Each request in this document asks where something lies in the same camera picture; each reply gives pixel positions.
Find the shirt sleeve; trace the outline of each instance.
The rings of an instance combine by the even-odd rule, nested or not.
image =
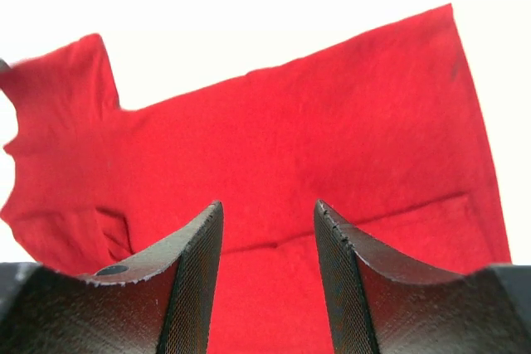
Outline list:
[[[2,70],[0,89],[17,112],[18,135],[5,147],[11,154],[75,138],[119,106],[109,58],[97,34]]]

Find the hole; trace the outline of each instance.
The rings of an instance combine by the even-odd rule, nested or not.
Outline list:
[[[101,269],[100,271],[98,271],[96,273],[96,275],[115,275],[115,274],[120,274],[120,273],[123,273],[124,271],[127,271],[129,269],[129,267],[127,267],[126,265],[121,265],[121,264],[117,264],[117,265],[110,265],[109,267],[105,267],[104,269]]]

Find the white background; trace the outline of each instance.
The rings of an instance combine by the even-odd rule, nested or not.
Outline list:
[[[484,113],[512,256],[531,264],[531,0],[0,0],[0,57],[19,61],[99,32],[120,103],[137,109],[447,2]],[[0,143],[16,132],[0,92]],[[13,183],[2,152],[0,204]],[[28,259],[0,222],[0,261]]]

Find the red fabric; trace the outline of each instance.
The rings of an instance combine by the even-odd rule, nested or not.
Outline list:
[[[210,353],[332,352],[318,198],[443,268],[510,261],[450,6],[134,112],[97,35],[0,87],[19,123],[0,216],[35,259],[92,273],[222,200]]]

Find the black plastic part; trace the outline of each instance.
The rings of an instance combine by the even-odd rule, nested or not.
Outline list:
[[[531,352],[531,267],[453,274],[383,244],[321,201],[314,223],[335,352]]]
[[[0,353],[204,353],[222,246],[215,202],[96,275],[0,264]]]

